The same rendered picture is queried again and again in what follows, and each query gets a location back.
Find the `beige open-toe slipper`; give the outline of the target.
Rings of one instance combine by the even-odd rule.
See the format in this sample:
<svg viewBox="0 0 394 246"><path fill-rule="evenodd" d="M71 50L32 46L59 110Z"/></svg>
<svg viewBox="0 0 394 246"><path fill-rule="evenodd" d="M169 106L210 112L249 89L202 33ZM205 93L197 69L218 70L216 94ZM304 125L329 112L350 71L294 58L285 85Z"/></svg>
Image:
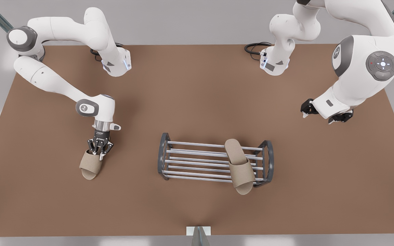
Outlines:
<svg viewBox="0 0 394 246"><path fill-rule="evenodd" d="M228 139L224 148L229 158L229 170L234 188L241 195L246 195L253 188L255 176L250 160L244 154L236 139Z"/></svg>
<svg viewBox="0 0 394 246"><path fill-rule="evenodd" d="M79 168L85 179L92 180L99 174L102 164L103 161L99 155L93 154L91 150L86 150L83 153Z"/></svg>

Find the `grey metal shoe rack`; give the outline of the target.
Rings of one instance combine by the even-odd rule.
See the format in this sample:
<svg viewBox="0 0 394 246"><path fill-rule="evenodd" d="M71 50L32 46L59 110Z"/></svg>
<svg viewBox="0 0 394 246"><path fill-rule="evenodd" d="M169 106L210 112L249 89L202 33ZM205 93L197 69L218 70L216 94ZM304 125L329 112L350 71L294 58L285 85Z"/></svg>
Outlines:
<svg viewBox="0 0 394 246"><path fill-rule="evenodd" d="M253 186L270 183L275 171L272 142L265 140L257 148L242 149L253 170ZM224 145L172 141L168 133L161 136L157 171L164 180L178 178L232 183Z"/></svg>

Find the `silver frame post with foot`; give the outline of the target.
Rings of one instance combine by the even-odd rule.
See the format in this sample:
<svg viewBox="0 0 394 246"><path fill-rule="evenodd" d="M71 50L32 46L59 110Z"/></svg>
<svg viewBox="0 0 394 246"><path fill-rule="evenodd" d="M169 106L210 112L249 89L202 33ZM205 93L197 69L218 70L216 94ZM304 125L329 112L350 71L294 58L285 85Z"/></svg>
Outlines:
<svg viewBox="0 0 394 246"><path fill-rule="evenodd" d="M210 226L188 226L186 235L192 236L191 246L210 246L208 235L211 235Z"/></svg>

